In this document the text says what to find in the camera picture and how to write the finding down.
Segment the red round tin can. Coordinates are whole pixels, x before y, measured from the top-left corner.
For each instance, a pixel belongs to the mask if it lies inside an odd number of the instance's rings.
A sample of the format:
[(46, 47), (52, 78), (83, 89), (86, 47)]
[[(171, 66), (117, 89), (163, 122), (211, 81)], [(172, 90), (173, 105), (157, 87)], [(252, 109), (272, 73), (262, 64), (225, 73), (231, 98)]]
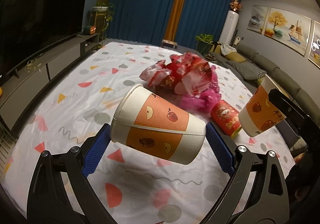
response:
[(234, 138), (242, 129), (239, 112), (223, 99), (215, 104), (210, 116), (220, 129), (231, 138)]

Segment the white standing air conditioner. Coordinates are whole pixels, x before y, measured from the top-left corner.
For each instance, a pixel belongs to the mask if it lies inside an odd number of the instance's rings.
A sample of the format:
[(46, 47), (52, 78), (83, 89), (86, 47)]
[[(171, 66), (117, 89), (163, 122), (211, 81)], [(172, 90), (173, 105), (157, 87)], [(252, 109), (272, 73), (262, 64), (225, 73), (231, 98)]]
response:
[(232, 41), (237, 23), (239, 20), (239, 14), (234, 11), (228, 11), (225, 23), (223, 25), (222, 32), (219, 37), (219, 43), (229, 45)]

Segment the patterned white tablecloth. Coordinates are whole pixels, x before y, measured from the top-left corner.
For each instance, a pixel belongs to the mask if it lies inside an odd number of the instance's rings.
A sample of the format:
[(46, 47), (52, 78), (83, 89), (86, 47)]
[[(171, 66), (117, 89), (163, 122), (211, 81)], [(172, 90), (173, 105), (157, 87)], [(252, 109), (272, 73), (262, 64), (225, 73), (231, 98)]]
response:
[(4, 177), (23, 223), (286, 223), (283, 114), (192, 53), (111, 42), (29, 117)]

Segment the paper cup orange band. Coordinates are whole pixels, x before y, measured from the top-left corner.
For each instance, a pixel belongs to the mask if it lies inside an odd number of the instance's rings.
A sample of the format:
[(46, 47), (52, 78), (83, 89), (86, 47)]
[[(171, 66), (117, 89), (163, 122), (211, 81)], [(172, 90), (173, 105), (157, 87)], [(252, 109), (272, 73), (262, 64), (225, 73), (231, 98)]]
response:
[(133, 86), (122, 98), (110, 129), (114, 143), (183, 165), (196, 158), (205, 135), (203, 120), (141, 84)]
[(268, 95), (272, 90), (275, 90), (276, 94), (283, 94), (274, 80), (266, 75), (248, 103), (239, 112), (239, 122), (249, 137), (265, 132), (286, 118), (269, 100)]

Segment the far mustard cushion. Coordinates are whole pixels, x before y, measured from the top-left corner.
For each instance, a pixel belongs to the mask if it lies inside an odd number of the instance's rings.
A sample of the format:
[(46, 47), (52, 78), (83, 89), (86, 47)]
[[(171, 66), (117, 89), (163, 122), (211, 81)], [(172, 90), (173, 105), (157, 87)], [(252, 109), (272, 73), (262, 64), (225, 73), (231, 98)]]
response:
[(241, 54), (239, 54), (238, 52), (231, 52), (231, 53), (227, 54), (225, 56), (225, 58), (227, 60), (235, 61), (237, 63), (243, 63), (243, 62), (247, 61), (247, 59), (245, 57), (243, 57)]

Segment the red white plastic bag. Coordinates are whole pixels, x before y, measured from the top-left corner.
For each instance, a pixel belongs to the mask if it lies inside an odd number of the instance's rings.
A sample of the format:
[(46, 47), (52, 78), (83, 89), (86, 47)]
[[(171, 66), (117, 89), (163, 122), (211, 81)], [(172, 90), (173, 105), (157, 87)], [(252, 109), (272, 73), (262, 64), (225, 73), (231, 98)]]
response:
[(170, 55), (170, 63), (160, 60), (147, 67), (140, 79), (156, 90), (172, 90), (177, 95), (195, 97), (220, 92), (215, 66), (191, 52)]

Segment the black white patterned pillow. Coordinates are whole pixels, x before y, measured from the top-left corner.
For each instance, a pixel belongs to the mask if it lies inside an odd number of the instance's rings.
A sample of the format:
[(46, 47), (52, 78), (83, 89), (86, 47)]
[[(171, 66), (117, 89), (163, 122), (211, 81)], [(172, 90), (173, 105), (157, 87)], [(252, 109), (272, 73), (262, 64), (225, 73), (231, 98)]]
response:
[(246, 68), (248, 68), (251, 72), (253, 72), (258, 79), (264, 78), (267, 72), (259, 67), (257, 65), (250, 63), (249, 61), (242, 63)]

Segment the middle sailboat painting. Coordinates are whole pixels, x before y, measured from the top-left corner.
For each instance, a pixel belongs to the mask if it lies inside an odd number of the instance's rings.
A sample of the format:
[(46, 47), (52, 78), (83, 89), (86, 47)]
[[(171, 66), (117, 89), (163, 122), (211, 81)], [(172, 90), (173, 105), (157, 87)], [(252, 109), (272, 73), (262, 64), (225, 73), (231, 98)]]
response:
[(310, 29), (310, 18), (283, 9), (270, 8), (264, 36), (276, 40), (305, 56)]

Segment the pink plastic bag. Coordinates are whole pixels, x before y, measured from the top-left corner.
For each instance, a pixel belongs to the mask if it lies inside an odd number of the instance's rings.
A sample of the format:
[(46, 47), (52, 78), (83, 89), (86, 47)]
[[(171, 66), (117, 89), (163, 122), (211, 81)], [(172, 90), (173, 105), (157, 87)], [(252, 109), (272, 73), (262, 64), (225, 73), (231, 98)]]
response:
[(210, 113), (212, 108), (221, 100), (216, 67), (211, 65), (210, 72), (199, 72), (192, 69), (182, 78), (187, 93), (179, 103), (180, 108), (188, 111)]

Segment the black television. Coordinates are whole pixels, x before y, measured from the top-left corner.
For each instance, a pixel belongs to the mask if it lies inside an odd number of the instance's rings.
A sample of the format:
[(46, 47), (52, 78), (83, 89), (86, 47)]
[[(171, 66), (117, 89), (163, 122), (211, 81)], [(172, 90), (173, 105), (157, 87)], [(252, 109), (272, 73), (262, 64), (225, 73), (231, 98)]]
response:
[(1, 0), (1, 76), (82, 30), (86, 0)]

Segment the green potted plant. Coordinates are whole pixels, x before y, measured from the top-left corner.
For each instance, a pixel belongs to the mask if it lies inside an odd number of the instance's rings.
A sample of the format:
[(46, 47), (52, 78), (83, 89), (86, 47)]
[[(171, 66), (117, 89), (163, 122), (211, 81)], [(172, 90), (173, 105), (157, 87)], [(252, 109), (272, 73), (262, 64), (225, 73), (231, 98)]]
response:
[(212, 34), (199, 34), (195, 37), (196, 40), (196, 51), (204, 56), (207, 54), (214, 43), (214, 36)]

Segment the white cloth on sofa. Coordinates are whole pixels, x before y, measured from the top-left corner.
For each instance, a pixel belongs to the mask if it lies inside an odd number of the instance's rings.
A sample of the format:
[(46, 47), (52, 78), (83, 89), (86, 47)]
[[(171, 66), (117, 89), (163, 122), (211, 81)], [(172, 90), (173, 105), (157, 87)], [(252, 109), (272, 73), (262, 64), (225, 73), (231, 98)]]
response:
[(236, 53), (237, 52), (237, 50), (235, 48), (231, 47), (230, 45), (225, 45), (225, 44), (221, 44), (220, 49), (221, 49), (221, 54), (223, 56), (227, 56), (230, 53)]

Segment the dark coffee table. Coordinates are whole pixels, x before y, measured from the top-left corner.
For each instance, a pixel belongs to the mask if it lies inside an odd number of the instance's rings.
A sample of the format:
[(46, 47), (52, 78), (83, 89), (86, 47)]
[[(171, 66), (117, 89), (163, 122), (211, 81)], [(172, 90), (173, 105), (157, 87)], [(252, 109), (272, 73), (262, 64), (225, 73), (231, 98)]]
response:
[(210, 61), (213, 63), (217, 63), (217, 61), (218, 61), (218, 59), (213, 54), (210, 54), (209, 52), (207, 54), (205, 54), (204, 56), (202, 56), (201, 54), (199, 54), (196, 51), (196, 47), (195, 47), (195, 49), (184, 47), (184, 46), (178, 45), (178, 43), (173, 42), (173, 41), (162, 40), (161, 48), (166, 48), (169, 50), (177, 51), (180, 54), (190, 52), (192, 54), (196, 54), (197, 56), (199, 56), (202, 59), (205, 59), (206, 61)]

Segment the grey sectional sofa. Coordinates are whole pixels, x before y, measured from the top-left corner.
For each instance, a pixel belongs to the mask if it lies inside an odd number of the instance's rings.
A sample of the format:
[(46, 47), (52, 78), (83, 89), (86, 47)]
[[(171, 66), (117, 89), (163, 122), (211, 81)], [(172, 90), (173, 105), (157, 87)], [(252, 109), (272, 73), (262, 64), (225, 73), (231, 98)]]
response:
[[(245, 80), (238, 71), (226, 63), (228, 60), (221, 54), (220, 45), (215, 45), (213, 48), (215, 50), (210, 51), (209, 53), (213, 54), (218, 59), (217, 63), (219, 65), (226, 65), (237, 72), (240, 79), (248, 83), (252, 90), (256, 89), (260, 85), (263, 78), (258, 80)], [(239, 45), (237, 52), (245, 57), (250, 63), (253, 63), (257, 65), (257, 67), (265, 70), (267, 72), (266, 75), (271, 77), (272, 80), (274, 80), (281, 87), (281, 89), (283, 89), (285, 94), (288, 95), (289, 99), (299, 106), (307, 115), (309, 115), (317, 125), (319, 125), (318, 105), (316, 105), (309, 94), (307, 94), (307, 92), (303, 90), (300, 85), (295, 82), (287, 73), (282, 71), (274, 62), (270, 61), (265, 56), (260, 55), (257, 51), (248, 46)]]

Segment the flower decoration on conditioner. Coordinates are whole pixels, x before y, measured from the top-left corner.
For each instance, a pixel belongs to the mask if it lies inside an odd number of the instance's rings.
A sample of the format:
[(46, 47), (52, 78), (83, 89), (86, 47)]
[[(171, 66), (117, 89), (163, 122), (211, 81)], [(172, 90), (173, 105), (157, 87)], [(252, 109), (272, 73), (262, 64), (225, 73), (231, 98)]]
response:
[(231, 10), (235, 13), (239, 13), (239, 11), (242, 9), (242, 3), (239, 0), (232, 0), (229, 3), (229, 6)]

